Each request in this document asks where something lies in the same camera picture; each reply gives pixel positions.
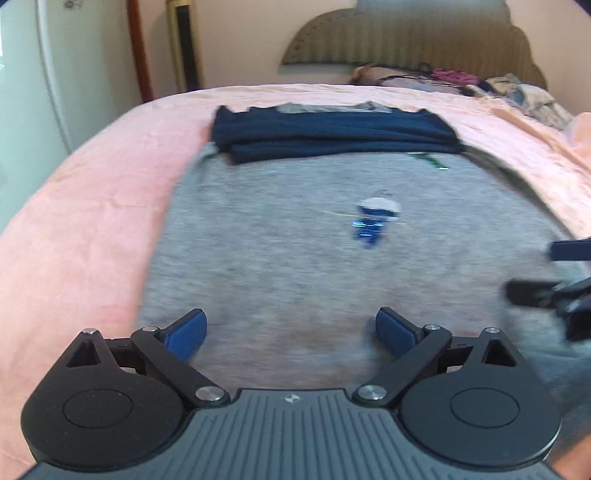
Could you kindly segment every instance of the headboard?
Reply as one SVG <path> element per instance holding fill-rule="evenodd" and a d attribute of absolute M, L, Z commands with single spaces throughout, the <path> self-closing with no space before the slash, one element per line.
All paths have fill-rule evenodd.
<path fill-rule="evenodd" d="M 308 22 L 282 60 L 413 70 L 423 62 L 485 79 L 513 72 L 546 88 L 505 0 L 358 0 Z"/>

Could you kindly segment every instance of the folded shirt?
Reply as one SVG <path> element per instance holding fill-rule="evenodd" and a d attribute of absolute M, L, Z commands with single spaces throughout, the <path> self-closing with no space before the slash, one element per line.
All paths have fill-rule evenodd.
<path fill-rule="evenodd" d="M 234 113 L 221 106 L 212 141 L 238 164 L 354 152 L 463 151 L 454 130 L 427 110 L 292 115 L 276 108 Z"/>

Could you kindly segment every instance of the gold frame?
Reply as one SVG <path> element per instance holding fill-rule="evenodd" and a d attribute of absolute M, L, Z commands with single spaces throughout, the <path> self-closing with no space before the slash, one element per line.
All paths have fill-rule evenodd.
<path fill-rule="evenodd" d="M 195 28 L 194 15 L 196 8 L 194 6 L 194 0 L 166 0 L 166 11 L 168 18 L 168 31 L 170 32 L 170 45 L 173 54 L 174 64 L 174 75 L 177 80 L 177 87 L 179 93 L 187 91 L 187 83 L 184 78 L 184 66 L 183 66 L 183 55 L 181 53 L 180 40 L 178 38 L 178 24 L 176 17 L 176 8 L 187 5 L 189 7 L 189 22 L 191 25 L 191 39 L 193 40 L 193 53 L 195 68 L 197 71 L 197 80 L 199 81 L 200 88 L 203 88 L 203 73 L 200 62 L 200 48 L 197 35 L 197 29 Z"/>

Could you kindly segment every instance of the ribbed gray plate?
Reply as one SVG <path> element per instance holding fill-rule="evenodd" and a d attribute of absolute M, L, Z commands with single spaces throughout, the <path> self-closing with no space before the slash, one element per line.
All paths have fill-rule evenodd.
<path fill-rule="evenodd" d="M 195 414 L 170 448 L 105 473 L 42 463 L 26 480 L 557 480 L 545 464 L 474 472 L 429 457 L 386 410 L 351 403 L 342 390 L 243 390 L 238 401 Z"/>

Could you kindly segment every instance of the pink bedsheet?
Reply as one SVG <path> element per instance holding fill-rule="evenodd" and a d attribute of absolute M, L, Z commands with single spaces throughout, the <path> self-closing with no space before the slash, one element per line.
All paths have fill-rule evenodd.
<path fill-rule="evenodd" d="M 168 198 L 207 141 L 217 106 L 366 100 L 441 115 L 464 142 L 520 171 L 575 235 L 591 236 L 591 173 L 585 168 L 591 149 L 586 164 L 573 161 L 547 143 L 551 129 L 539 127 L 541 133 L 532 135 L 493 115 L 502 106 L 496 100 L 384 87 L 285 85 L 205 90 L 140 106 L 71 155 L 0 237 L 2 479 L 15 478 L 32 464 L 20 433 L 22 405 L 79 330 L 94 326 L 105 337 L 117 337 L 134 329 Z M 591 132 L 575 137 L 586 142 Z"/>

